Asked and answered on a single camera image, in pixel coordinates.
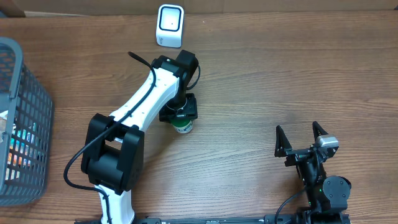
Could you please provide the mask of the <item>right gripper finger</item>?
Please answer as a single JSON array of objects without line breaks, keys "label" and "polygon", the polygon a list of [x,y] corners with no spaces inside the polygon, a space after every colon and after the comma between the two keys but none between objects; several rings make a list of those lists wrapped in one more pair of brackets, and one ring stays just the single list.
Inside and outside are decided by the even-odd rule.
[{"label": "right gripper finger", "polygon": [[280,125],[276,127],[275,157],[284,157],[288,151],[292,150],[292,146]]},{"label": "right gripper finger", "polygon": [[328,135],[328,133],[319,125],[317,121],[312,123],[312,130],[314,135],[314,140],[317,140],[319,136]]}]

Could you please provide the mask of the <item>green lid jar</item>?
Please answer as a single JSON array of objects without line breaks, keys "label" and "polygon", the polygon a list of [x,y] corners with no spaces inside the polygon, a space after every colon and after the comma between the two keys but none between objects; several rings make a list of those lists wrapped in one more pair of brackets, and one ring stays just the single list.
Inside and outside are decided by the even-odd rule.
[{"label": "green lid jar", "polygon": [[189,133],[193,129],[193,121],[190,119],[173,119],[170,123],[180,134]]}]

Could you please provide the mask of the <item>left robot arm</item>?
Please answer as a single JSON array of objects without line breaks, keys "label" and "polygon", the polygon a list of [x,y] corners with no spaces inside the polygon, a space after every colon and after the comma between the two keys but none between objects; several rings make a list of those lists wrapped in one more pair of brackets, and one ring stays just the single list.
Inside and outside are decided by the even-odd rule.
[{"label": "left robot arm", "polygon": [[181,50],[177,58],[164,55],[147,65],[149,76],[122,107],[110,115],[95,114],[88,125],[81,171],[101,197],[99,223],[132,223],[131,192],[142,173],[145,132],[155,118],[188,133],[198,117],[197,100],[190,90],[200,71],[195,54]]}]

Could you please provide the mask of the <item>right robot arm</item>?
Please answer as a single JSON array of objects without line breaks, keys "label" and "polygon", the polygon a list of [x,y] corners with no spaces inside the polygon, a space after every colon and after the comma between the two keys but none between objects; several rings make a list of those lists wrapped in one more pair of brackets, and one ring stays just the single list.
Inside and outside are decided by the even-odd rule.
[{"label": "right robot arm", "polygon": [[[314,143],[305,149],[293,149],[281,126],[275,129],[276,157],[285,158],[285,166],[294,166],[303,182],[303,189],[285,200],[277,209],[274,223],[350,223],[348,208],[351,182],[342,176],[328,176],[323,163],[332,158],[339,148],[338,139],[328,134],[316,121],[312,123]],[[307,207],[300,207],[295,214],[283,218],[282,209],[293,199],[306,194]]]}]

